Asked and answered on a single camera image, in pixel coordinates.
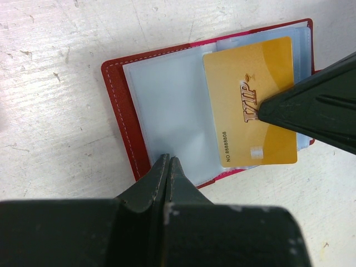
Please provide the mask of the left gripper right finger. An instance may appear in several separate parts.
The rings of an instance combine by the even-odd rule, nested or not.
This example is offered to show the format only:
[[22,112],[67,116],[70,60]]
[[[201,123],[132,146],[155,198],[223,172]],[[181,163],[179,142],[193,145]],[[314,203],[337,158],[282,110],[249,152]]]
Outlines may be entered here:
[[278,206],[218,205],[170,160],[164,208],[165,266],[305,266],[298,223]]

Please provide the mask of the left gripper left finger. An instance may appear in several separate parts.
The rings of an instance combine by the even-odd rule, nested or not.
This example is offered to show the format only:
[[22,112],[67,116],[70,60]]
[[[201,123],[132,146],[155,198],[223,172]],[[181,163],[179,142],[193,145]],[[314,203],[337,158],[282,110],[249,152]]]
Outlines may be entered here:
[[110,199],[1,202],[1,265],[159,266],[169,162]]

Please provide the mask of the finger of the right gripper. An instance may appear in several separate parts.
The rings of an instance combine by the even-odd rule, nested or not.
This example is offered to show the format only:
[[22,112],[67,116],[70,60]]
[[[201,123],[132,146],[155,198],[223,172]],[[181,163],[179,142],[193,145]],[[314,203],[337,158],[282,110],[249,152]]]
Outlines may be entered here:
[[355,53],[264,100],[259,120],[355,153]]

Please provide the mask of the gold card with logo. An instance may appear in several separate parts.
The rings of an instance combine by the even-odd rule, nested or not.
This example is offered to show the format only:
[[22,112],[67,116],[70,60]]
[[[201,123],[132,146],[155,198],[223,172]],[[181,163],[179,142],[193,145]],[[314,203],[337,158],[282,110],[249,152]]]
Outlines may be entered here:
[[262,122],[261,103],[294,84],[290,37],[203,57],[222,167],[293,164],[296,132]]

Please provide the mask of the red leather card holder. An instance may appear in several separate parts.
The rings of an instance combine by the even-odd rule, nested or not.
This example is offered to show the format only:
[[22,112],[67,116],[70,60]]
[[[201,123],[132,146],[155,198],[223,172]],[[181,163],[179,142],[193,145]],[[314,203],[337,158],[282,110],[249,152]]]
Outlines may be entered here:
[[199,188],[245,171],[220,163],[202,58],[284,36],[293,42],[296,81],[314,74],[310,18],[104,62],[103,80],[135,179],[146,175],[162,154],[177,156]]

